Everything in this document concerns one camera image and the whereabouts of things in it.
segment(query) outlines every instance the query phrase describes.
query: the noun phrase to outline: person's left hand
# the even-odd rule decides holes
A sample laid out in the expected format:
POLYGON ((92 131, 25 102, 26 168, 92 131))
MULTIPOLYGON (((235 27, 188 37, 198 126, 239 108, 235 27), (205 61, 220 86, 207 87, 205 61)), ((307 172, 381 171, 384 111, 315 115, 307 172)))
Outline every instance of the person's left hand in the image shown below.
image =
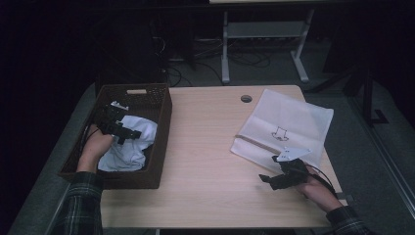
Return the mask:
POLYGON ((103 134, 95 124, 92 124, 76 171, 95 173, 99 160, 107 153, 112 144, 113 136, 103 134))

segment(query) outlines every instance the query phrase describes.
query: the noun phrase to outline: table top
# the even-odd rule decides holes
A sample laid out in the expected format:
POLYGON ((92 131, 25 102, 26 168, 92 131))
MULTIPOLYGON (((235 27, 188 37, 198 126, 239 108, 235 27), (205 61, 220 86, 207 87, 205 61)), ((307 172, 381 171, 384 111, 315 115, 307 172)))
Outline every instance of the table top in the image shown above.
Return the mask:
MULTIPOLYGON (((295 189, 273 191, 258 175, 275 173, 230 152, 264 88, 304 100, 284 86, 170 88, 170 133, 157 190, 105 190, 104 227, 328 227, 325 213, 295 189), (241 96, 253 100, 243 103, 241 96)), ((321 169, 341 192, 324 151, 321 169)))

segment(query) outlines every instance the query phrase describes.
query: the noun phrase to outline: white cloth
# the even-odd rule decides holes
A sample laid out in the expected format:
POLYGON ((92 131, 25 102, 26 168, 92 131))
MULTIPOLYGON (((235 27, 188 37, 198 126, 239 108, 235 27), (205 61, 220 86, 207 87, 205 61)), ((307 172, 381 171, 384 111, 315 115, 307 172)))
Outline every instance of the white cloth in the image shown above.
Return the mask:
MULTIPOLYGON (((300 159, 320 167, 333 113, 331 109, 265 89, 238 135, 279 152, 285 147, 310 150, 300 159)), ((280 166, 271 159, 275 154, 242 138, 235 138, 231 152, 274 172, 281 172, 280 166)))
POLYGON ((146 161, 143 150, 155 141, 157 124, 151 120, 125 116, 123 127, 141 131, 139 139, 126 139, 123 145, 118 144, 118 137, 114 137, 110 150, 100 159, 98 169, 104 171, 132 171, 141 169, 146 161))

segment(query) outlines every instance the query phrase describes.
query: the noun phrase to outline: hand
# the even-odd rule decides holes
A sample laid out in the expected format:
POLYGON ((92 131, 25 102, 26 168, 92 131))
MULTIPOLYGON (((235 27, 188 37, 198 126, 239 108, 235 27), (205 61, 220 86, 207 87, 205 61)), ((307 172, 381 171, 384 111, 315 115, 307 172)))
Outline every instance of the hand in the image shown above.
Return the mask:
MULTIPOLYGON (((312 167, 308 166, 307 169, 308 172, 317 174, 312 167)), ((299 184, 296 188, 324 212, 330 212, 343 206, 329 189, 311 176, 307 177, 306 183, 299 184)))
POLYGON ((96 173, 99 160, 107 153, 112 144, 113 136, 103 134, 95 124, 92 124, 76 171, 96 173))

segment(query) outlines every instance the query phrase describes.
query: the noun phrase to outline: white metal frame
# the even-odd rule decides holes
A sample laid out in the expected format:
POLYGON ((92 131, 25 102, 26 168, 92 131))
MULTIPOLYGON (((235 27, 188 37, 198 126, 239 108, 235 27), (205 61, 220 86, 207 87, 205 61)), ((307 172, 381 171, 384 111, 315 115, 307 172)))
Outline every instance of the white metal frame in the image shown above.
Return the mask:
POLYGON ((300 42, 297 50, 291 52, 300 80, 309 81, 300 59, 305 39, 311 25, 314 10, 309 10, 305 21, 299 22, 265 22, 265 23, 229 23, 228 13, 223 19, 223 52, 222 52, 222 82, 229 83, 228 38, 249 37, 298 37, 300 42))

